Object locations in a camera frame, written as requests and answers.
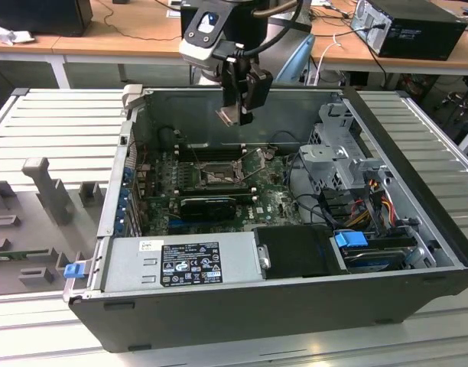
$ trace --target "desk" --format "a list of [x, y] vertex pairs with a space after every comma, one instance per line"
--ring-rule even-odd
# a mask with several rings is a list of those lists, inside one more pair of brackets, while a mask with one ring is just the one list
[[[460, 10], [464, 3], [433, 0], [445, 8]], [[349, 0], [333, 0], [336, 7], [351, 11]], [[0, 43], [0, 60], [48, 62], [60, 88], [70, 88], [65, 63], [117, 63], [117, 64], [160, 64], [185, 65], [180, 58], [180, 20], [166, 18], [167, 9], [153, 0], [134, 0], [127, 5], [114, 5], [112, 0], [91, 0], [93, 21], [84, 37], [37, 36], [33, 44], [19, 44], [13, 47]], [[136, 37], [166, 38], [172, 41], [143, 41], [124, 37], [113, 27], [105, 25], [105, 16], [111, 11], [108, 23], [115, 25], [122, 33]], [[324, 9], [329, 15], [339, 16]], [[314, 34], [334, 34], [349, 28], [335, 19], [314, 22]], [[323, 60], [325, 70], [348, 70], [379, 72], [364, 43], [355, 34], [338, 37], [342, 47], [331, 47]], [[315, 60], [328, 44], [330, 37], [317, 37], [312, 51]], [[468, 33], [464, 34], [453, 50], [448, 61], [379, 59], [388, 73], [427, 73], [436, 75], [468, 75]]]
[[[460, 7], [468, 6], [463, 2], [448, 2], [444, 0], [432, 0], [442, 8], [447, 8], [461, 14]], [[333, 4], [344, 11], [354, 10], [354, 5], [344, 0], [333, 0]], [[323, 9], [328, 15], [340, 16], [335, 11]], [[337, 19], [317, 19], [312, 27], [313, 34], [344, 33], [349, 28]], [[343, 46], [331, 47], [324, 56], [321, 69], [380, 72], [366, 45], [356, 34], [348, 34], [336, 39]], [[328, 44], [332, 44], [331, 37], [316, 37], [316, 43], [312, 50], [312, 56], [319, 60]], [[435, 75], [468, 75], [468, 32], [465, 32], [453, 49], [447, 61], [411, 60], [379, 58], [380, 64], [387, 73], [421, 73]]]
[[[60, 88], [71, 87], [65, 63], [186, 65], [178, 52], [180, 19], [166, 18], [165, 7], [153, 0], [134, 0], [127, 5], [112, 4], [112, 0], [91, 0], [91, 5], [93, 19], [83, 37], [38, 35], [33, 44], [15, 46], [0, 42], [0, 60], [47, 62]], [[172, 40], [144, 41], [121, 35], [105, 24], [105, 16], [111, 14], [107, 7], [114, 11], [108, 23], [123, 34]]]

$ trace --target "computer case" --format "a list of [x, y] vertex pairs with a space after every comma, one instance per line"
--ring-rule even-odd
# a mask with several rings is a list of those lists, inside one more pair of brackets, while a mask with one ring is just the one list
[[64, 37], [82, 36], [91, 22], [89, 0], [5, 0], [0, 2], [0, 27]]
[[[377, 24], [384, 29], [369, 29]], [[447, 60], [466, 26], [426, 0], [359, 0], [351, 21], [379, 57], [422, 60]]]

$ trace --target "warning label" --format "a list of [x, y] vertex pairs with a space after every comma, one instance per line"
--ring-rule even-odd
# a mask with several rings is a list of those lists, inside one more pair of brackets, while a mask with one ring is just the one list
[[222, 283], [218, 242], [163, 245], [161, 285], [175, 287]]

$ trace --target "blue tab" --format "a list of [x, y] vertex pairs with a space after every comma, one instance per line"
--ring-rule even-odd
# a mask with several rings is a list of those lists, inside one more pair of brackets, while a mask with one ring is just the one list
[[84, 278], [84, 264], [68, 264], [64, 269], [64, 277], [69, 278]]
[[369, 245], [363, 232], [340, 232], [334, 236], [334, 239], [338, 247], [364, 247]]

